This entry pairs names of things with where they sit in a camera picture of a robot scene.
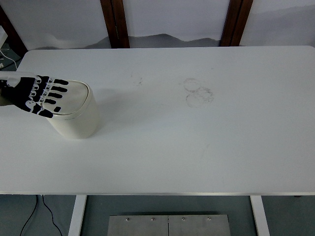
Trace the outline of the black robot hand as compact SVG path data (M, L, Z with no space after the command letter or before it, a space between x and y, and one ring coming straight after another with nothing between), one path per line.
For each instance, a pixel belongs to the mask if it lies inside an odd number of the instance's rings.
M39 104L56 104L56 100L52 98L62 98L63 96L55 92L67 92L67 87L63 87L67 85L68 81L66 80L40 75L37 75L36 78L2 79L1 97L5 102L15 105L26 112L52 118L53 113L44 109Z

